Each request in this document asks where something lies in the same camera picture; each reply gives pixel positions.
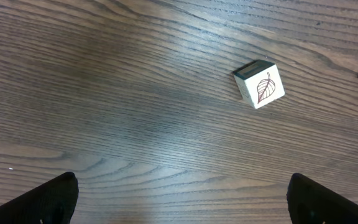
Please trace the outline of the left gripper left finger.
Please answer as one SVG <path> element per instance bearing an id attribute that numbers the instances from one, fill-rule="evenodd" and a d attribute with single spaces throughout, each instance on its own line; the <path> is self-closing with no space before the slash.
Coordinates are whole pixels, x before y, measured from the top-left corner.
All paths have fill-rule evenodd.
<path id="1" fill-rule="evenodd" d="M 0 223 L 69 224 L 78 200 L 74 173 L 58 177 L 0 206 Z"/>

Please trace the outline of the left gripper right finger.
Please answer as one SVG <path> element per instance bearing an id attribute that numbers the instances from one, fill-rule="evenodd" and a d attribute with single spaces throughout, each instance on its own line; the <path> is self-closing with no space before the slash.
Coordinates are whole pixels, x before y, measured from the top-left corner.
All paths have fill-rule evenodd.
<path id="1" fill-rule="evenodd" d="M 300 173 L 290 179 L 287 202 L 293 224 L 358 224 L 358 204 Z"/>

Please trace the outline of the white block red drawing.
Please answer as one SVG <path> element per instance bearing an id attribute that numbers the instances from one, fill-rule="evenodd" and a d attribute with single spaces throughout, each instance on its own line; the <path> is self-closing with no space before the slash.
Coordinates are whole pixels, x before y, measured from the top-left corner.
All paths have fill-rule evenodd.
<path id="1" fill-rule="evenodd" d="M 233 73 L 244 101 L 259 109 L 285 95 L 278 67 L 266 60 L 256 60 Z"/>

